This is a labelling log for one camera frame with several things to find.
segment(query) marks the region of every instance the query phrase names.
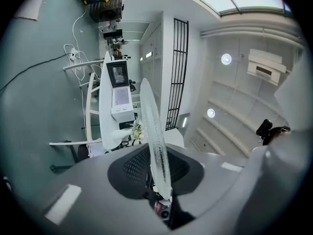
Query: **white flowers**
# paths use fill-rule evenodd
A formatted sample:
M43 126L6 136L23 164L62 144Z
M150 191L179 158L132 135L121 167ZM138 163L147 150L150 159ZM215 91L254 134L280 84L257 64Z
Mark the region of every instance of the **white flowers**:
M142 129L142 122L138 121L137 119L133 123L132 135L135 140L143 140L143 129Z

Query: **white sticker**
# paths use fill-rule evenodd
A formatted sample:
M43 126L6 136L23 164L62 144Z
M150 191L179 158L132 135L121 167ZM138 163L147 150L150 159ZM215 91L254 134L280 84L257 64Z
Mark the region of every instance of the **white sticker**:
M240 172L243 169L240 166L236 166L236 165L229 164L229 163L226 163L226 162L224 162L222 164L222 168L227 169L227 170L237 171L237 172Z
M60 225L76 202L81 192L82 189L80 187L68 185L68 188L63 192L58 201L51 207L45 217L56 225Z

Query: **white cable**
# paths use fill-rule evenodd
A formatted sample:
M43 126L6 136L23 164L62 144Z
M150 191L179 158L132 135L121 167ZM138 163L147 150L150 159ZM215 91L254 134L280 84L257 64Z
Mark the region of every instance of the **white cable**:
M78 50L78 56L79 56L79 57L80 57L80 54L79 54L79 47L78 47L77 39L76 39L75 34L74 34L74 26L75 26L76 22L86 14L86 11L87 11L87 6L86 6L86 8L85 8L85 12L83 13L83 15L81 15L78 19L76 19L76 21L75 21L74 24L73 24L73 28L72 28L72 32L73 32L74 39L75 39L75 41L76 41L77 50Z
M67 54L67 52L65 51L65 46L72 46L72 47L75 49L74 45L67 45L67 44L66 44L66 45L64 45L64 46L63 46L63 50L64 50L65 54ZM67 58L68 58L68 61L69 61L69 65L72 65L72 63L71 63L70 58L68 57L68 55L67 55ZM75 61L73 62L73 64L76 64L76 58L80 59L80 63L82 63L81 58L79 58L79 57L75 57ZM78 79L79 84L81 84L80 82L81 82L81 81L83 81L83 79L85 78L85 68L83 68L83 72L84 72L84 76L83 76L83 78L82 78L82 79L80 79L80 78L77 76L77 74L76 74L76 70L80 71L80 69L81 69L81 67L79 67L79 69L78 69L78 68L74 68L74 70L73 70L73 69L71 69L71 71L74 73L74 75L75 75L75 76L76 76L76 78Z
M84 52L82 52L81 50L79 50L78 42L77 42L77 39L76 39L75 34L74 34L74 26L75 26L76 22L86 14L86 11L87 11L87 6L86 6L86 8L85 8L85 12L83 13L83 15L81 15L79 18L77 18L77 19L75 20L75 22L74 22L74 24L73 24L73 27L72 27L73 37L74 37L74 39L75 39L75 41L76 41L77 50L78 50L78 57L75 57L75 59L74 59L74 61L73 61L73 64L76 64L76 60L77 60L77 59L79 59L80 64L83 62L82 59L81 59L81 57L80 57L80 53L83 53L84 56L85 56L85 58L86 58L86 60L87 60L87 62L89 62L89 60L88 60L86 54L85 54ZM64 49L65 54L66 54L65 46L72 46L72 47L75 49L74 45L67 45L67 44L66 44L66 45L63 46L63 49ZM67 58L68 58L69 64L72 65L71 60L70 60L70 58L69 58L68 55L67 55ZM97 73L94 71L92 65L91 65L91 68L92 68L93 72L95 73L96 77L97 77L98 80L99 80L99 77L98 77ZM77 71L77 70L80 71L80 70L81 70L81 67L77 67L77 68L74 68L74 70L73 70L73 69L71 69L71 70L72 70L72 72L74 73L74 75L76 76L76 78L78 79L79 85L81 85L80 82L83 81L83 79L85 78L85 66L83 66L83 73L84 73L84 75L83 75L83 78L82 78L82 79L80 79L80 78L77 76L77 74L76 74L76 71ZM86 134L86 138L87 138L87 128L86 128L86 119L85 119L85 111L84 111L84 94L83 94L83 88L82 88L82 87L81 87L81 92L82 92L82 110L83 110L83 118L84 118L84 127L85 127L85 134ZM90 146L87 145L87 148L88 148L88 154L89 154L89 156L90 156L90 155L91 155Z

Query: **window bars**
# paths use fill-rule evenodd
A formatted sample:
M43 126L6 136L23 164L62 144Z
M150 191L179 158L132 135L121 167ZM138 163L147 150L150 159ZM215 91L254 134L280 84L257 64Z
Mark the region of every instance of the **window bars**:
M173 67L165 130L176 127L184 89L188 57L189 23L174 19Z

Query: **power strip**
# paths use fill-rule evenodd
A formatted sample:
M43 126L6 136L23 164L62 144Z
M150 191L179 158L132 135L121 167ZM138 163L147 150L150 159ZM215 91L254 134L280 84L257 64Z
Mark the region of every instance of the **power strip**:
M73 62L75 61L75 55L78 54L78 51L75 50L75 48L72 48L72 50L70 51L70 60L72 60Z

